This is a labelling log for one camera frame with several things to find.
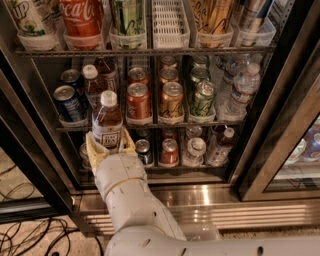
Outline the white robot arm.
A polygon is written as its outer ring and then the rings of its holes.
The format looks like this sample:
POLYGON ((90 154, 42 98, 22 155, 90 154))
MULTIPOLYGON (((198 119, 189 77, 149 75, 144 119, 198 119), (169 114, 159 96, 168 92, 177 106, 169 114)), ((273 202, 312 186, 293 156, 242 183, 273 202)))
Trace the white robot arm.
POLYGON ((105 256, 320 256, 317 236, 189 241, 151 192, 133 149, 111 154, 92 132, 86 149, 115 230, 105 256))

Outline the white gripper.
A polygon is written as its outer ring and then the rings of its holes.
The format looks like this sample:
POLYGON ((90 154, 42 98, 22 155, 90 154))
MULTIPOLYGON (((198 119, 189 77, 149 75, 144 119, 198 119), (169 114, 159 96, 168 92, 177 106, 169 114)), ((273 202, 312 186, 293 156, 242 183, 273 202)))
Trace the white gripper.
POLYGON ((121 154, 108 156, 109 150, 96 141, 92 132, 86 134, 86 149, 92 172, 95 173, 95 184, 103 200, 121 182, 132 179, 147 180, 142 161, 130 155, 136 153, 136 147, 126 128, 121 130, 121 154))

